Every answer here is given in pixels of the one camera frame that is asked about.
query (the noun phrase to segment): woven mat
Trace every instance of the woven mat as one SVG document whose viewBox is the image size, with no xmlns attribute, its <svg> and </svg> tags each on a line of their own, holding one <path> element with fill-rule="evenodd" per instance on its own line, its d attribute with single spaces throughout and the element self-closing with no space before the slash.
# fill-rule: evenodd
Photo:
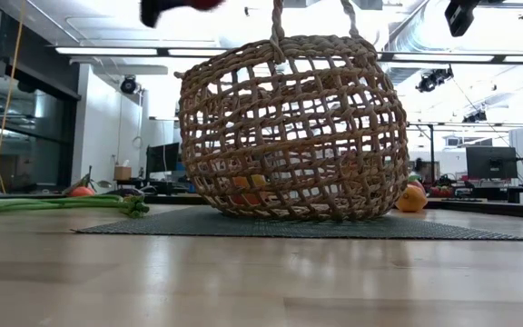
<svg viewBox="0 0 523 327">
<path fill-rule="evenodd" d="M 523 237 L 442 223 L 423 222 L 410 218 L 398 218 L 390 214 L 365 222 L 284 222 L 226 217 L 205 205 L 159 213 L 143 219 L 109 223 L 76 232 L 184 236 L 523 241 Z"/>
</svg>

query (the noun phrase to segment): wooden floor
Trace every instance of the wooden floor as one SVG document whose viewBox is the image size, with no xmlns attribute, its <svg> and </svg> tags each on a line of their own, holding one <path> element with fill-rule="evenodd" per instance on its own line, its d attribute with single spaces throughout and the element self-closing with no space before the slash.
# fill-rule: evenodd
<svg viewBox="0 0 523 327">
<path fill-rule="evenodd" d="M 410 217 L 523 235 L 522 218 Z M 121 219 L 0 215 L 0 327 L 523 326 L 523 243 L 70 232 Z"/>
</svg>

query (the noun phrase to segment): cardboard box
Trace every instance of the cardboard box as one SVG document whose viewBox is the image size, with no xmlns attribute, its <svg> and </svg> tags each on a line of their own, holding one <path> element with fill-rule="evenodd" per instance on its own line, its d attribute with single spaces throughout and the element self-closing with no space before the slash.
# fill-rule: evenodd
<svg viewBox="0 0 523 327">
<path fill-rule="evenodd" d="M 115 181 L 128 181 L 133 176 L 132 167 L 115 166 L 114 167 L 114 180 Z"/>
</svg>

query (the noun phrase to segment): wicker basket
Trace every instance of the wicker basket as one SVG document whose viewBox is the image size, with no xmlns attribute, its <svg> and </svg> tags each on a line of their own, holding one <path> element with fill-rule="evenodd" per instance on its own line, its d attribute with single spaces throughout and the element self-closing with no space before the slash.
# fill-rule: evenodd
<svg viewBox="0 0 523 327">
<path fill-rule="evenodd" d="M 350 37 L 284 37 L 274 0 L 269 41 L 179 74 L 183 161 L 211 206 L 271 219 L 368 219 L 405 189 L 405 111 L 341 2 Z M 290 73 L 277 69 L 284 63 Z M 256 76 L 260 67 L 270 73 Z"/>
</svg>

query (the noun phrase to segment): rope handle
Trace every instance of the rope handle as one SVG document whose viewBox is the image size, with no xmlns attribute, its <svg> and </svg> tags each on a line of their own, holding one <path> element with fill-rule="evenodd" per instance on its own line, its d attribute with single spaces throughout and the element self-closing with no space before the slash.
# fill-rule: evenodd
<svg viewBox="0 0 523 327">
<path fill-rule="evenodd" d="M 340 0 L 344 14 L 350 19 L 350 37 L 358 38 L 359 29 L 356 27 L 356 13 L 350 0 Z M 271 11 L 271 37 L 270 44 L 273 47 L 273 60 L 276 64 L 281 64 L 286 61 L 283 51 L 280 49 L 280 40 L 285 37 L 283 28 L 281 27 L 281 13 L 283 12 L 283 0 L 273 0 L 273 10 Z"/>
</svg>

